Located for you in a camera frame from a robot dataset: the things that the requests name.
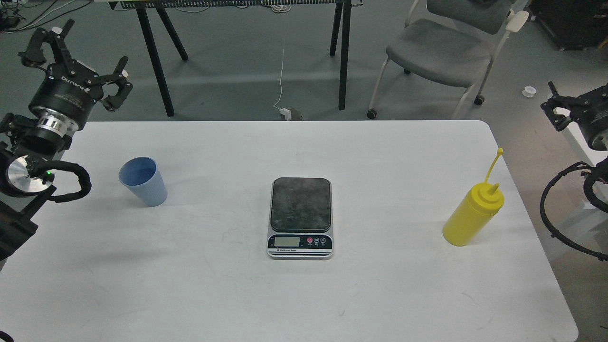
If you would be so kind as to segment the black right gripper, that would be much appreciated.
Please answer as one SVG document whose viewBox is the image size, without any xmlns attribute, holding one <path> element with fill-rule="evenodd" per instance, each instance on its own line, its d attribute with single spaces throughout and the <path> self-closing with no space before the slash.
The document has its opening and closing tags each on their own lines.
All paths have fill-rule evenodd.
<svg viewBox="0 0 608 342">
<path fill-rule="evenodd" d="M 602 85 L 578 97 L 558 94 L 552 81 L 548 82 L 551 96 L 541 104 L 541 109 L 557 132 L 562 132 L 570 123 L 577 123 L 586 141 L 593 150 L 607 150 L 608 100 L 607 85 Z M 558 114 L 556 108 L 568 110 L 570 115 Z"/>
</svg>

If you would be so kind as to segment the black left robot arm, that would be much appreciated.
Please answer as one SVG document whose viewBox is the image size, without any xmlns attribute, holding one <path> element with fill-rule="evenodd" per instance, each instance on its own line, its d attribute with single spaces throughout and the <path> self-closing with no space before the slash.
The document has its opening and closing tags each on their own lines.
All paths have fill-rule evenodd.
<svg viewBox="0 0 608 342">
<path fill-rule="evenodd" d="M 128 57 L 103 76 L 71 57 L 65 37 L 73 25 L 70 19 L 62 28 L 37 28 L 18 54 L 25 67 L 41 69 L 45 76 L 28 106 L 33 118 L 9 113 L 1 121 L 1 132 L 9 139 L 1 143 L 1 193 L 31 198 L 20 211 L 1 204 L 2 260 L 35 234 L 32 217 L 44 203 L 67 203 L 90 193 L 85 168 L 55 156 L 70 148 L 69 132 L 83 130 L 96 104 L 116 111 L 133 89 L 124 69 Z"/>
</svg>

